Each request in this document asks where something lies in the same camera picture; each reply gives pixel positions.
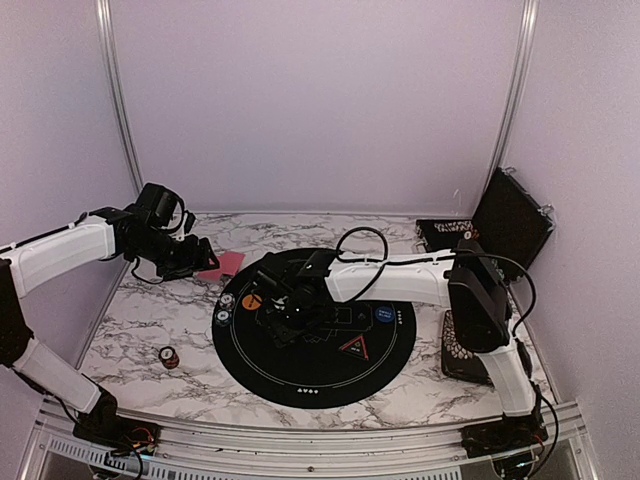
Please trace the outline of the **orange big blind button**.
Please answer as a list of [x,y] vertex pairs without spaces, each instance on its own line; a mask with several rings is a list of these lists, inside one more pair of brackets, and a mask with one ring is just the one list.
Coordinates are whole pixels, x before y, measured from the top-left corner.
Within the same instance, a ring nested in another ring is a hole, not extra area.
[[247,311],[258,310],[263,304],[262,298],[254,293],[244,296],[241,300],[242,307]]

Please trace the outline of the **grey chip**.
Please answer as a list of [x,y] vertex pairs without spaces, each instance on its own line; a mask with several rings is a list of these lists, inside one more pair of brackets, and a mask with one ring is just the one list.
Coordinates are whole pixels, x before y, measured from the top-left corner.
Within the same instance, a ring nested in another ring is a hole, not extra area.
[[219,307],[223,310],[232,310],[235,305],[235,297],[233,294],[225,293],[219,298]]

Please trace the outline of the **green chip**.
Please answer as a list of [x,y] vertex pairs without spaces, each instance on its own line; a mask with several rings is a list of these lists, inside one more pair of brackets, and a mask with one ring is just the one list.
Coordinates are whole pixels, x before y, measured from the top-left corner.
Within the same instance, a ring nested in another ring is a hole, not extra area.
[[213,320],[215,326],[224,328],[231,323],[232,315],[229,311],[219,310],[214,314]]

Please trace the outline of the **red triangle all-in marker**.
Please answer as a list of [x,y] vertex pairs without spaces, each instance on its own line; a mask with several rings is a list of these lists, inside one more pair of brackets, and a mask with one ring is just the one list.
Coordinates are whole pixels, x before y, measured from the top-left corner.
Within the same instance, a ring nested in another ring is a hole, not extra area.
[[347,341],[345,344],[339,347],[339,351],[345,355],[349,355],[362,361],[370,360],[368,348],[363,334],[359,334],[358,336]]

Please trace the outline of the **blue small blind button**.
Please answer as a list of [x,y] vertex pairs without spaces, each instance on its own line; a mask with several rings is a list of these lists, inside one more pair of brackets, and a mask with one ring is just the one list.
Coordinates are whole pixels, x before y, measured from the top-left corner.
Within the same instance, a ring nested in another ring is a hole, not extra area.
[[396,322],[396,311],[387,306],[378,307],[374,316],[377,321],[383,324],[394,324]]

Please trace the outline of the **red poker chip stack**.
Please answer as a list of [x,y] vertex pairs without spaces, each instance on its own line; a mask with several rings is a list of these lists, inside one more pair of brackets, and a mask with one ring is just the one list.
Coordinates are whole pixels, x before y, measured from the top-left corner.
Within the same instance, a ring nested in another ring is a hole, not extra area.
[[178,367],[180,358],[176,350],[171,346],[164,346],[158,351],[158,359],[162,366],[168,370],[172,370]]

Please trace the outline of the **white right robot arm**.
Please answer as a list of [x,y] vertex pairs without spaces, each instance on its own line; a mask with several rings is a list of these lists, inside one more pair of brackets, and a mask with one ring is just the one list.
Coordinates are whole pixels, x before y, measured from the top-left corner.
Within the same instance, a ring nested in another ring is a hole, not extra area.
[[276,305],[277,319],[287,325],[300,321],[302,330],[310,329],[330,304],[399,301],[450,311],[455,340],[479,358],[499,396],[506,418],[497,423],[495,438],[515,448],[534,431],[531,415],[540,395],[494,266],[499,259],[473,241],[428,254],[383,252],[378,257],[342,247],[318,249],[299,267],[282,254],[268,253],[253,281],[262,298]]

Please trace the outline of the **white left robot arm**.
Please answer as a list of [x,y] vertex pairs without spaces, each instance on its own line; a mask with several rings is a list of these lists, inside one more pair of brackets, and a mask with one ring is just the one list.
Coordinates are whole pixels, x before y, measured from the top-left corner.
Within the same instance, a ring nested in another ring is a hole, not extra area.
[[215,270],[210,241],[192,233],[195,216],[165,186],[148,183],[124,208],[106,206],[64,226],[1,248],[1,364],[80,413],[106,445],[125,438],[126,423],[100,406],[109,395],[29,326],[27,303],[61,286],[77,286],[98,264],[146,261],[160,282]]

